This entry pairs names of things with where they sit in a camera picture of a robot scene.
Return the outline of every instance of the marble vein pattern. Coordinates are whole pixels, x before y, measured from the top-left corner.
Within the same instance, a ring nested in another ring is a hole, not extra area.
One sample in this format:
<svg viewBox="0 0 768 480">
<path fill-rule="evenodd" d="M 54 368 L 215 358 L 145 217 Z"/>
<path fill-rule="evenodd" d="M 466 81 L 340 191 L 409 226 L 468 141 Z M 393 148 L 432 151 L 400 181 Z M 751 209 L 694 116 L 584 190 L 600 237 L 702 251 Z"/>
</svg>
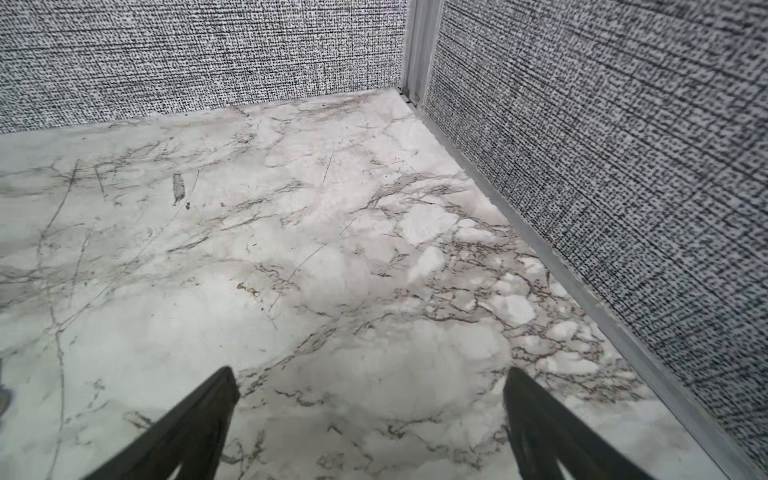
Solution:
<svg viewBox="0 0 768 480">
<path fill-rule="evenodd" d="M 217 477 L 517 478 L 525 368 L 719 471 L 394 90 L 0 136 L 0 478 L 79 478 L 222 365 Z"/>
</svg>

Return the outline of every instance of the gray scuff mark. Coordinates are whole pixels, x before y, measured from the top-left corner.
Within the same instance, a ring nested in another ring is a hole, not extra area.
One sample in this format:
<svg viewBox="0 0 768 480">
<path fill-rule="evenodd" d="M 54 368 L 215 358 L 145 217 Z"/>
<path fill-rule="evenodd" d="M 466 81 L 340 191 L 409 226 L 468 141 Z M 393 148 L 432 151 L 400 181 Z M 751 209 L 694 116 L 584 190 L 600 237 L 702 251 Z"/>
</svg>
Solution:
<svg viewBox="0 0 768 480">
<path fill-rule="evenodd" d="M 184 179 L 181 174 L 174 174 L 174 205 L 184 198 Z"/>
</svg>

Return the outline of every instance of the marble table top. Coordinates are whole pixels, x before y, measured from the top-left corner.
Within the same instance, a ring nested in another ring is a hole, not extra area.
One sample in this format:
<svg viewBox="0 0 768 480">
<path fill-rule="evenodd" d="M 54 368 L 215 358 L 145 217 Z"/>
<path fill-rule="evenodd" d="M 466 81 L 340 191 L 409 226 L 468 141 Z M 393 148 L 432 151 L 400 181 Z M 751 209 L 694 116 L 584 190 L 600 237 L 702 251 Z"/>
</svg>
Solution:
<svg viewBox="0 0 768 480">
<path fill-rule="evenodd" d="M 223 365 L 222 479 L 516 478 L 526 369 L 722 478 L 394 90 L 0 136 L 0 478 L 78 478 Z"/>
</svg>

